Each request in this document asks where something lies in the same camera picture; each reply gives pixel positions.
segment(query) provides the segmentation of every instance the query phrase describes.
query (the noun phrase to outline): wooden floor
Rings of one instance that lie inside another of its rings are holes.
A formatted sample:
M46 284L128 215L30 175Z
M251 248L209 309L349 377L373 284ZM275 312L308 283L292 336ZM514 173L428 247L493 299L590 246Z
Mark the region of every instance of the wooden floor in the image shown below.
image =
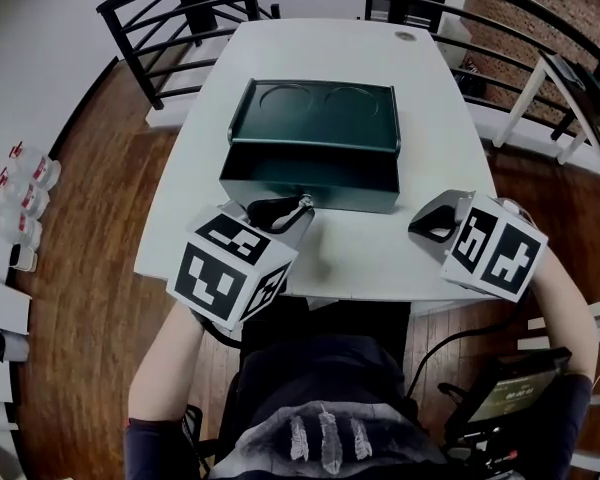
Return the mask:
M172 303L163 282L133 273L175 139L147 130L148 110L127 68L117 67L60 152L63 173L42 218L38 271L15 280L33 297L31 356L19 371L17 411L30 479L122 478L127 391ZM600 300L600 177L517 151L487 148L487 155L498 194L530 211L587 300ZM407 379L441 339L500 321L511 309L490 302L415 318L405 351ZM525 309L536 311L533 303ZM453 408L437 384L468 387L488 356L515 350L524 327L521 319L500 335L454 342L429 361L416 398L435 439ZM205 337L191 394L205 415L203 437L218 431L237 367L235 351ZM581 446L600 449L600 412L590 415Z

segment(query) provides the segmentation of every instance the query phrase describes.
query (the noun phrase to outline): white wall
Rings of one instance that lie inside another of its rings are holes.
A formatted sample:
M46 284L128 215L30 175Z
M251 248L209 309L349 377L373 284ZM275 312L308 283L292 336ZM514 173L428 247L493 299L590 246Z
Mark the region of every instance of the white wall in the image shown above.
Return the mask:
M20 140L48 151L117 54L102 1L0 0L0 171ZM9 251L0 240L0 281Z

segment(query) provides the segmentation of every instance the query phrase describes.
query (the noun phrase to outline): human arm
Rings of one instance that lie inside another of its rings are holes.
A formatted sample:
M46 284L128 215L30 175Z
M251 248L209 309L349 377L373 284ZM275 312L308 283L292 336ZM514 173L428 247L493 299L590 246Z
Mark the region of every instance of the human arm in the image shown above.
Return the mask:
M571 351L569 373L593 381L598 360L598 329L582 293L553 251L546 249L533 278L552 347Z
M203 334L204 329L191 310L176 302L131 383L129 418L182 418Z

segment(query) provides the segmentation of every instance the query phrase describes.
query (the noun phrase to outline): white table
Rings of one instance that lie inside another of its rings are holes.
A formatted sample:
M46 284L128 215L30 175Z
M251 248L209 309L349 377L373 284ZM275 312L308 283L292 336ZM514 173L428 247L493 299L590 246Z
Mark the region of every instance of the white table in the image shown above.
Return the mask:
M399 39L396 31L408 31L416 40ZM240 25L173 147L145 224L137 273L166 278L181 257L185 225L202 206L227 201L218 177L229 150L229 122L250 78L395 87L402 135L395 212L318 210L286 293L360 300L481 298L442 280L440 265L407 233L415 213L446 189L495 196L462 95L428 32L362 21L283 19Z

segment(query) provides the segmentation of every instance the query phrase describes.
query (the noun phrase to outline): black metal railing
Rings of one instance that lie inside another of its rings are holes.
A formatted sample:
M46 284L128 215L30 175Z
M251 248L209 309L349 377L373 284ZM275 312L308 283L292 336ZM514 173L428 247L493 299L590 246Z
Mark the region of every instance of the black metal railing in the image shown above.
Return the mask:
M162 87L164 86L164 83L166 82L168 76L181 71L208 67L213 65L213 63L215 63L215 61L217 60L212 59L199 62L190 62L186 64L174 63L174 65L171 66L153 69L157 61L164 54L164 52L174 46L188 46L192 44L200 44L200 42L205 39L210 39L219 36L230 36L237 29L237 27L218 28L215 22L215 17L222 17L224 19L227 19L228 21L235 22L238 24L244 21L243 19L237 17L235 14L230 14L228 12L217 9L218 7L224 6L227 9L232 9L233 11L244 15L244 17L249 21L262 19L263 17L266 17L268 19L280 18L280 8L277 4L271 6L271 12L267 12L266 10L262 9L258 4L259 0L180 0L180 4L170 11L161 12L151 17L145 17L144 19L141 19L151 9L155 8L155 6L162 1L154 0L140 12L136 13L133 16L133 18L128 20L124 25L122 25L117 17L117 11L123 6L133 3L135 1L137 0L107 0L98 7L98 12L101 13L104 17L114 39L118 43L122 54L124 55L127 63L129 64L131 71L136 77L138 84L143 89L144 93L146 94L147 98L154 106L154 108L157 109L163 107L162 99L164 98L198 92L201 88L200 86L193 86L172 91L163 91ZM517 30L498 21L495 21L489 17L481 16L466 11L464 9L459 9L456 7L445 5L437 0L384 1L387 1L389 3L387 21L390 23L407 23L410 16L409 9L413 8L414 6L418 6L419 9L429 8L435 11L436 13L441 14L445 12L459 16L465 20L470 20L485 25L494 30L498 30L504 34L507 34L517 40L523 41L524 43L527 43L533 46L534 48L543 50L548 53L554 53L552 48L544 44L539 39L534 38L525 32ZM546 7L542 6L541 4L535 2L534 0L504 1L513 4L517 8L522 9L528 12L529 14L539 18L546 24L553 27L556 31L569 38L575 44L580 46L593 59L595 59L597 64L596 68L593 71L593 75L598 80L600 80L600 47L598 47L598 45L596 45L587 36L585 36L582 32L577 30L567 21L565 21ZM365 13L365 17L367 19L369 17L368 14L368 12ZM172 34L172 36L169 39L157 44L146 46L150 38L162 26L168 23L169 20L172 20L179 16L185 16L186 21L184 25L181 25L180 27L178 27L178 29L176 29L176 32L174 32L174 34ZM432 20L429 30L431 32L432 38L439 43L445 43L466 50L470 50L485 55L487 57L494 58L519 70L526 71L529 73L532 72L534 69L533 66L530 66L522 62L521 60L513 58L502 52L486 48L477 44L472 44L469 42L460 41L457 39L452 39L440 35L437 30L438 23L439 20ZM191 33L189 35L181 36L182 32L186 27L189 27ZM135 46L132 46L129 41L128 34L145 28L148 28L147 33L142 37L142 39L140 39L138 43L136 43ZM151 57L148 62L145 62L143 64L140 61L140 58L149 54L153 54L153 57ZM456 75L474 78L476 80L479 80L481 83L500 87L513 93L520 93L522 90L520 87L515 87L503 80L499 80L497 78L486 76L480 73L474 73L462 69L455 69L452 70L452 72ZM485 100L480 97L476 97L475 95L466 94L465 100L470 103L496 108L498 110L510 110L505 106L502 106L492 101ZM561 112L563 114L561 121L556 124L545 119L535 117L533 115L525 115L525 117L552 128L554 130L552 138L554 139L557 139L563 133L571 134L567 130L567 127L574 119L574 115L570 109L561 105L558 102L554 102L542 96L536 96L534 98L534 101L536 101L540 105L545 105L553 110Z

